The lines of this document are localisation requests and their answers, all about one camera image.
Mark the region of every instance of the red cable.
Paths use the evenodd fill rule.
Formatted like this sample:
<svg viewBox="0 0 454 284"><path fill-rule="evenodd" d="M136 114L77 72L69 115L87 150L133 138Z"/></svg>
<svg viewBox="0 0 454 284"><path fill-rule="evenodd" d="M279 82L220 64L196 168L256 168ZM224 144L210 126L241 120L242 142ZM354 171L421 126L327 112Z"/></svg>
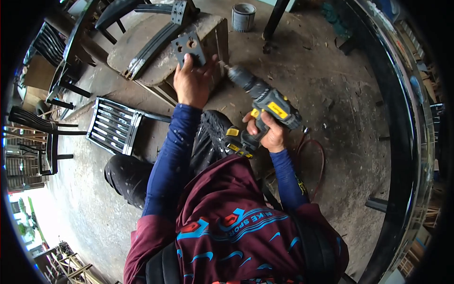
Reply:
<svg viewBox="0 0 454 284"><path fill-rule="evenodd" d="M297 171L300 171L300 154L301 154L301 151L304 149L304 147L307 144L314 143L315 145L318 146L318 148L320 148L320 152L321 152L320 176L318 178L318 182L317 182L317 186L315 187L314 194L312 195L312 198L310 200L312 202L314 200L314 198L315 198L315 195L317 194L318 188L320 186L321 178L323 177L323 173L325 171L325 150L323 149L323 146L320 144L320 142L318 142L317 140L314 140L314 139L305 140L305 138L306 138L306 133L303 133L303 137L301 137L300 143L298 145L298 151L296 152L296 162L295 162L295 164L296 164Z"/></svg>

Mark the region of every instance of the hole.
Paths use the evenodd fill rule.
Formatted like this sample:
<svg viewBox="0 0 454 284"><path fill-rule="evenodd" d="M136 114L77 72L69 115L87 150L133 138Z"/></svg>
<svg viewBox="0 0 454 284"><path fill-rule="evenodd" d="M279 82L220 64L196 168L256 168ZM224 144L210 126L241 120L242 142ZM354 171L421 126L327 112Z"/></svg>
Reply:
<svg viewBox="0 0 454 284"><path fill-rule="evenodd" d="M186 44L189 48L195 48L197 46L197 42L193 39L189 39L188 43Z"/></svg>

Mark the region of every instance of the concrete floor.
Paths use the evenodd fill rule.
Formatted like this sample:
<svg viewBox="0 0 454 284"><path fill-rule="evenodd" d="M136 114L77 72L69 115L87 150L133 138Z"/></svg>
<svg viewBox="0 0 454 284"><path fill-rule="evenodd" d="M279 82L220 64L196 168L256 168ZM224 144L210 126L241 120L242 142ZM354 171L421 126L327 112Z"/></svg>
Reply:
<svg viewBox="0 0 454 284"><path fill-rule="evenodd" d="M221 15L231 24L231 7L236 0L194 2L203 12ZM369 195L387 199L390 180L390 147L387 142L378 142L378 137L388 135L388 127L384 110L375 107L375 102L380 100L377 83L360 51L344 56L335 47L332 26L318 11L285 13L275 32L275 48L271 54L264 55L261 33L272 6L255 0L249 2L257 8L256 26L244 34L230 32L229 26L231 63L247 67L285 94L300 111L305 125L311 128L310 137L325 148L325 177L315 202L349 246L347 273L358 279L374 249L384 218L383 213L366 208L364 202ZM128 28L144 17L132 12L122 22ZM117 25L109 31L114 37L121 36ZM103 37L96 35L95 39L110 50L112 45ZM78 86L94 94L83 100L73 94L65 97L77 105L65 121L78 123L80 130L89 126L97 95L161 114L170 115L173 111L102 65L88 67ZM329 110L323 104L326 98L334 101ZM222 110L234 124L244 127L241 118L250 111L250 105L251 99L225 80L212 94L206 109ZM150 127L143 127L135 145L136 153L154 161L166 129L166 124L154 122ZM294 149L301 135L301 129L292 131L288 148ZM67 224L61 239L84 261L92 263L107 281L122 280L130 231L134 230L141 212L128 205L105 182L104 165L111 157L107 151L90 144L84 136L61 136L59 153L74 154L74 159L59 161L59 172L49 182L57 204L55 214ZM318 149L308 146L300 161L303 180L309 189L314 189L320 170ZM270 168L269 157L264 155L253 160L252 165L258 175L263 175Z"/></svg>

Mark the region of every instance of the paint can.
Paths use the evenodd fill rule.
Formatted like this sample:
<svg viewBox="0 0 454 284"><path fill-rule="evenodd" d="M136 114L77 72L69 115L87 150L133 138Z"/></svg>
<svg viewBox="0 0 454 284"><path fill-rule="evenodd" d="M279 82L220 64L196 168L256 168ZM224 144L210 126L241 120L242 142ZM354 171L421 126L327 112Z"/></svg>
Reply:
<svg viewBox="0 0 454 284"><path fill-rule="evenodd" d="M256 8L249 3L238 3L232 7L232 28L240 33L249 32L254 26Z"/></svg>

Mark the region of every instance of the maroon shirt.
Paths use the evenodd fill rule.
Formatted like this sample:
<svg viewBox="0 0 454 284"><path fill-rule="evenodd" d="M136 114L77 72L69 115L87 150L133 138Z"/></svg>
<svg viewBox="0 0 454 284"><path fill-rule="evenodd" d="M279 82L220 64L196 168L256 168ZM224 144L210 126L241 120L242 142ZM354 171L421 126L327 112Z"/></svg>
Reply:
<svg viewBox="0 0 454 284"><path fill-rule="evenodd" d="M124 283L145 283L146 262L175 241L183 281L207 283L279 276L302 282L301 240L285 213L266 206L246 158L228 156L184 189L176 224L158 215L139 219L131 233ZM336 252L336 279L348 264L348 249L317 204L296 210L316 223Z"/></svg>

